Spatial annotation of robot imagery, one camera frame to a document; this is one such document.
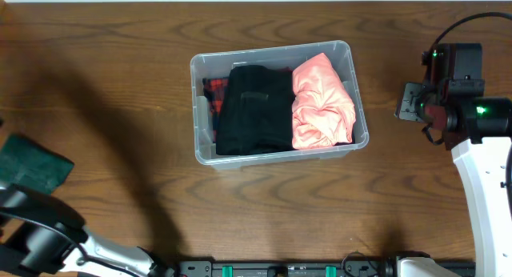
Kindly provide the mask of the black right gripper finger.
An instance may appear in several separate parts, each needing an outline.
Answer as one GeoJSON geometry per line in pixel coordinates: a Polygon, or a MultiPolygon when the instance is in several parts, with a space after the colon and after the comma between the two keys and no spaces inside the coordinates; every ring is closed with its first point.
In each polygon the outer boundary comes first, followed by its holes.
{"type": "Polygon", "coordinates": [[[400,102],[397,105],[394,116],[398,119],[419,122],[420,118],[415,111],[415,106],[409,102],[400,102]]]}
{"type": "Polygon", "coordinates": [[[407,82],[404,86],[402,104],[414,105],[418,96],[422,92],[423,86],[417,82],[407,82]]]}

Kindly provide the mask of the pink garment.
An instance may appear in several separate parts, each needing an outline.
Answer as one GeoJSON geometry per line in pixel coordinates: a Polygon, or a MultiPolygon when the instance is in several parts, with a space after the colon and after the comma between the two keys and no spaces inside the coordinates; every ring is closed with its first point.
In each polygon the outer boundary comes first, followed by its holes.
{"type": "Polygon", "coordinates": [[[328,57],[321,53],[292,73],[292,146],[296,150],[353,142],[355,105],[328,57]]]}

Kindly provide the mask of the clear plastic storage container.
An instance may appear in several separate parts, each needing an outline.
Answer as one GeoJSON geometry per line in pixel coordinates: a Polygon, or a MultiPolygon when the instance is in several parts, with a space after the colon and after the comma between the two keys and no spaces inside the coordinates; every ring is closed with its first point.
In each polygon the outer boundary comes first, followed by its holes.
{"type": "Polygon", "coordinates": [[[199,163],[216,170],[280,163],[303,159],[341,158],[352,151],[364,148],[370,141],[366,125],[352,50],[341,40],[314,42],[293,46],[278,46],[251,50],[197,54],[190,60],[192,109],[194,120],[194,152],[199,163]],[[347,93],[354,102],[356,122],[353,142],[305,151],[283,151],[260,155],[218,155],[214,143],[213,119],[210,105],[203,94],[204,78],[222,78],[236,66],[261,65],[269,69],[295,69],[317,54],[325,54],[347,93]]]}

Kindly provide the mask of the small black cloth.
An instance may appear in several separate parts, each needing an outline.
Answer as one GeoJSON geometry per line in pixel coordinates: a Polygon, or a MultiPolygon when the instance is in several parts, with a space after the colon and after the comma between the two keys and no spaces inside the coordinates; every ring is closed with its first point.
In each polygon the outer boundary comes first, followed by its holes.
{"type": "Polygon", "coordinates": [[[237,66],[231,72],[226,99],[234,101],[229,112],[230,141],[237,155],[291,151],[292,111],[295,99],[292,72],[264,66],[237,66]]]}

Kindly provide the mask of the red plaid flannel shirt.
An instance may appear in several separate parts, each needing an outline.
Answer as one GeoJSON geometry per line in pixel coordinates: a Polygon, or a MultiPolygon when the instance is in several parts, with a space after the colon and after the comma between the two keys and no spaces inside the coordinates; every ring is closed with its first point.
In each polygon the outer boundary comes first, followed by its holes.
{"type": "Polygon", "coordinates": [[[234,101],[226,98],[233,93],[230,89],[231,72],[226,77],[202,80],[203,94],[210,105],[214,141],[217,140],[218,135],[221,137],[230,135],[227,130],[230,128],[230,120],[234,117],[234,113],[229,110],[234,107],[234,101]]]}

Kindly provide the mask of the dark green cloth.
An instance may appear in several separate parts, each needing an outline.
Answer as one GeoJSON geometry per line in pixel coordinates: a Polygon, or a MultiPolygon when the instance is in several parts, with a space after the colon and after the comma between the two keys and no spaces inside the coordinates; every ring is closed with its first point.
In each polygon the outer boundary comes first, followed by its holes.
{"type": "Polygon", "coordinates": [[[74,168],[69,159],[29,138],[10,135],[1,148],[1,182],[52,194],[74,168]]]}

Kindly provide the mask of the large black garment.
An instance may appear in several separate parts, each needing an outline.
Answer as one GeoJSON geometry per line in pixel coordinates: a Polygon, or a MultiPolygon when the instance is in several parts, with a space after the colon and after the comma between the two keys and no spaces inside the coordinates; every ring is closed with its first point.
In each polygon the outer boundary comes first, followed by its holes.
{"type": "Polygon", "coordinates": [[[218,155],[259,155],[353,141],[355,105],[331,66],[235,67],[217,129],[218,155]]]}

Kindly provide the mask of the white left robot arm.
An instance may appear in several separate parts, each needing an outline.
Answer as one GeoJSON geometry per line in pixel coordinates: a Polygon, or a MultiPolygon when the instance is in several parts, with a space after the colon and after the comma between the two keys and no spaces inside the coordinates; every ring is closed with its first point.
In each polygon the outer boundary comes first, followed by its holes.
{"type": "Polygon", "coordinates": [[[1,270],[16,276],[77,272],[92,276],[174,276],[140,247],[124,247],[87,229],[84,218],[51,195],[1,183],[1,226],[22,224],[1,242],[1,270]]]}

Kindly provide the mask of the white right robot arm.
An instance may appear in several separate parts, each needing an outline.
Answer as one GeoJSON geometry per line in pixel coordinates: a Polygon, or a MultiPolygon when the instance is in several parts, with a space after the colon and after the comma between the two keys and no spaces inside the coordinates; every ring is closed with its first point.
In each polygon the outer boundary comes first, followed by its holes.
{"type": "Polygon", "coordinates": [[[452,154],[470,215],[477,276],[511,274],[511,101],[486,97],[482,47],[443,43],[422,56],[422,82],[408,82],[395,115],[452,154]]]}

